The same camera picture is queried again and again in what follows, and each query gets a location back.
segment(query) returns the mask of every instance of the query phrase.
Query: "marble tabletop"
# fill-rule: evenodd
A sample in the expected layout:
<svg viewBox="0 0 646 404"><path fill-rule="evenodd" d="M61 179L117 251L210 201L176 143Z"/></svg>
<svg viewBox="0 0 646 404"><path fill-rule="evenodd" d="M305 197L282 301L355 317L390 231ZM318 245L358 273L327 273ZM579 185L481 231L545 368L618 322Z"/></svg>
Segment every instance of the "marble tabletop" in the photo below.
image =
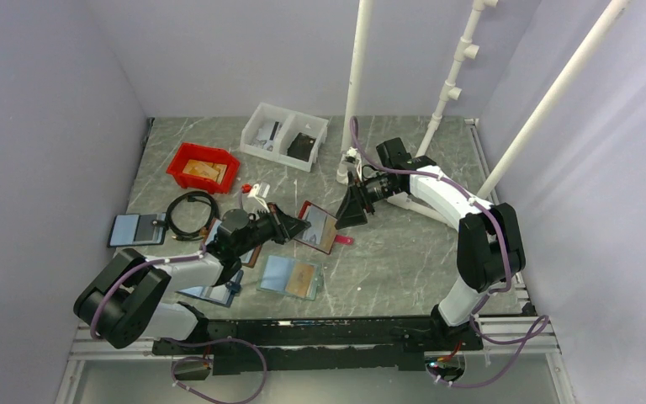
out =
<svg viewBox="0 0 646 404"><path fill-rule="evenodd" d="M234 190L242 184L266 181L271 184L267 200L277 203L287 214L296 215L306 200L335 214L346 192L346 187L336 182L343 118L323 118L330 120L328 136L310 173L238 151L247 117L155 119L127 211L163 212L177 196L193 190L181 189L165 173L179 145L192 142L226 149L241 162L232 192L214 196L221 212L237 205ZM428 120L426 116L364 116L360 118L360 136L371 156L377 156L375 146L394 137L401 137L414 155ZM469 190L479 189L484 181L471 132L460 117L444 118L427 155ZM340 232L355 242L351 246L336 244L331 255L297 242L266 243L255 268L244 268L242 291L230 308L174 294L165 296L165 301L186 301L212 319L429 314L457 277L457 232L385 202L377 203L375 209L366 226ZM204 224L206 215L202 204L182 204L173 219L191 231ZM198 248L197 242L177 242L169 235L161 246L137 249L145 255L172 256L193 253ZM257 290L269 255L318 263L324 280L315 300ZM492 297L482 310L484 314L519 312L512 293Z"/></svg>

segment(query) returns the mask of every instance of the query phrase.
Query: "red bin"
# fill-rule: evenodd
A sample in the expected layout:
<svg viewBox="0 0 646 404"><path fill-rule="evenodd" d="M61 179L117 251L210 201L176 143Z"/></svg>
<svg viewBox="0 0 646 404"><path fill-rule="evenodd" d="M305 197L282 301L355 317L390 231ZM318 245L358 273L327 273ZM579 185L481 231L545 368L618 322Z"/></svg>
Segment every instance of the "red bin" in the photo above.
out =
<svg viewBox="0 0 646 404"><path fill-rule="evenodd" d="M225 164L226 171L224 172L221 183L197 175L184 173L184 167L189 160ZM215 147L195 145L193 143L183 143L167 168L167 174L173 176L180 187L203 189L210 194L228 194L238 171L239 160L236 160L228 151Z"/></svg>

